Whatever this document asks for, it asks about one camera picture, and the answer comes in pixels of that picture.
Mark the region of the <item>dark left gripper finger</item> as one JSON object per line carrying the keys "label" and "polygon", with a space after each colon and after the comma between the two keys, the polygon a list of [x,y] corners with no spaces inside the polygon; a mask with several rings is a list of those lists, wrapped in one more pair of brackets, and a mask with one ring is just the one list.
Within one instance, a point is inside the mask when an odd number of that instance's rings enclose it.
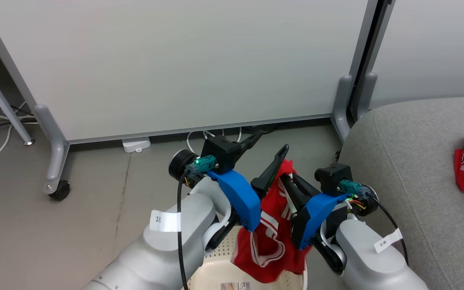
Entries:
{"label": "dark left gripper finger", "polygon": [[239,143],[240,151],[238,156],[242,156],[247,150],[252,149],[257,141],[263,136],[263,131],[258,130]]}
{"label": "dark left gripper finger", "polygon": [[278,171],[289,152],[289,145],[285,144],[274,156],[273,161],[261,173],[259,177],[253,178],[250,182],[252,189],[259,198],[265,198],[273,180],[276,178]]}

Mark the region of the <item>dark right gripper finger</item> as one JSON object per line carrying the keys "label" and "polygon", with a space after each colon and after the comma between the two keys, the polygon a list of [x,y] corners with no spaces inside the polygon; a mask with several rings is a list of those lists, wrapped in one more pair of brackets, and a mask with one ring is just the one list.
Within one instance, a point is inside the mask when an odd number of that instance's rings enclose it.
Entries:
{"label": "dark right gripper finger", "polygon": [[312,198],[319,195],[321,192],[316,189],[311,183],[307,182],[298,174],[293,174],[293,184],[298,187],[299,191],[306,197]]}
{"label": "dark right gripper finger", "polygon": [[286,200],[291,214],[302,210],[307,204],[307,196],[293,184],[292,180],[282,180],[286,192]]}

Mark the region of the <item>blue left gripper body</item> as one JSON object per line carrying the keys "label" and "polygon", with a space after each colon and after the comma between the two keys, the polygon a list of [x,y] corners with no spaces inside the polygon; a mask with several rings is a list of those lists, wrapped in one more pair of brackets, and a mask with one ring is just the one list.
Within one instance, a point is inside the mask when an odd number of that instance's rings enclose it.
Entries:
{"label": "blue left gripper body", "polygon": [[219,188],[240,218],[240,224],[253,232],[260,223],[260,199],[246,178],[231,170],[223,174],[208,171],[207,175],[217,181]]}

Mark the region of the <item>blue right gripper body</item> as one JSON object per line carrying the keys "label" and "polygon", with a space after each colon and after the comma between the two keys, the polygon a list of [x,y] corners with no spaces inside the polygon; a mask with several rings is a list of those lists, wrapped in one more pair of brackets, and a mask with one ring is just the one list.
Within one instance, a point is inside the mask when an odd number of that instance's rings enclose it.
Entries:
{"label": "blue right gripper body", "polygon": [[312,198],[307,197],[306,206],[291,218],[291,240],[295,248],[303,250],[310,246],[322,223],[346,199],[346,194],[334,197],[320,193]]}

